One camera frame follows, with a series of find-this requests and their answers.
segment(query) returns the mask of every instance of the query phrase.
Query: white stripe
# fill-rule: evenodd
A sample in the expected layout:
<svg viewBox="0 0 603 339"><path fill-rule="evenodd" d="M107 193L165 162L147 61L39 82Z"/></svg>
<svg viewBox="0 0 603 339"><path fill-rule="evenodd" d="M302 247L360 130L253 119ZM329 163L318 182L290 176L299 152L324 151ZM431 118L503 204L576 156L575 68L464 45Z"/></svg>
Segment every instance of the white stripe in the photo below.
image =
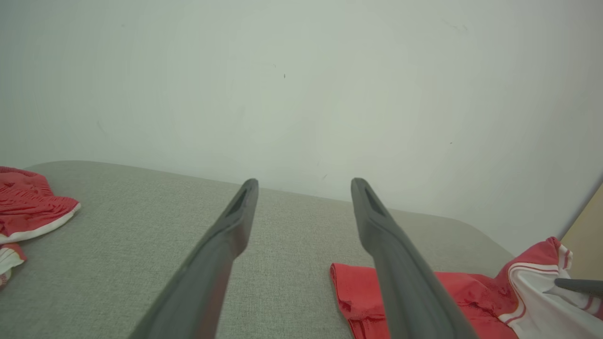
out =
<svg viewBox="0 0 603 339"><path fill-rule="evenodd" d="M10 271L11 268L23 264L24 260L21 259L19 254L15 252L13 249L3 249L6 250L0 260L0 274L6 273Z"/></svg>
<svg viewBox="0 0 603 339"><path fill-rule="evenodd" d="M499 315L498 319L504 323L509 319L520 316L523 313L523 309L525 308L525 305L523 304L523 301L522 301L521 297L519 296L519 292L517 291L517 286L511 279L512 274L514 274L516 271L530 271L530 272L536 272L539 274L557 275L558 273L556 273L556 272L542 272L539 270L558 270L558 269L559 269L559 267L557 265L539 265L539 264L532 264L529 262L516 262L515 264L509 266L507 278L509 280L509 283L511 284L511 287L513 288L513 291L515 292L515 297L517 298L517 308L515 309L515 311L513 311L511 313Z"/></svg>
<svg viewBox="0 0 603 339"><path fill-rule="evenodd" d="M60 217L59 219L56 219L55 221L53 221L51 223L48 223L44 226L40 226L34 230L28 230L28 231L24 231L24 232L15 232L15 233L12 233L10 236L5 236L5 235L0 234L0 245L8 244L10 242L18 242L18 241L27 240L27 239L35 238L37 236L46 234L48 232L52 232L53 230L58 229L64 223L66 223L67 220L71 219L71 217L74 216L74 213L76 213L76 211L79 210L80 208L81 208L81 204L77 204L76 207L74 207L69 213L65 214L64 216Z"/></svg>
<svg viewBox="0 0 603 339"><path fill-rule="evenodd" d="M565 255L567 252L569 252L569 254L567 255L567 267L563 268L565 266ZM559 255L559 269L560 270L569 270L570 268L572 268L572 259L573 259L572 251L570 251L569 249L567 249L567 247L565 247L563 244L561 244L559 246L558 255Z"/></svg>

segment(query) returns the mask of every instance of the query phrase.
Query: gray sofa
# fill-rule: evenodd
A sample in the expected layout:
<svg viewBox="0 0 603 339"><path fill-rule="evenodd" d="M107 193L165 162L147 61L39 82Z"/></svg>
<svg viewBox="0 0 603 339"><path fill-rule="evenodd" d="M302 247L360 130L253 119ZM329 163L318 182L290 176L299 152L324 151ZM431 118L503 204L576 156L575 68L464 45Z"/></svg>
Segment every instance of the gray sofa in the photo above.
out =
<svg viewBox="0 0 603 339"><path fill-rule="evenodd" d="M27 170L82 208L56 231L21 243L28 260L0 291L7 339L127 338L239 187L98 162ZM434 270L493 276L512 258L468 224L390 212ZM352 204L260 189L217 337L352 338L335 301L332 262L373 266Z"/></svg>

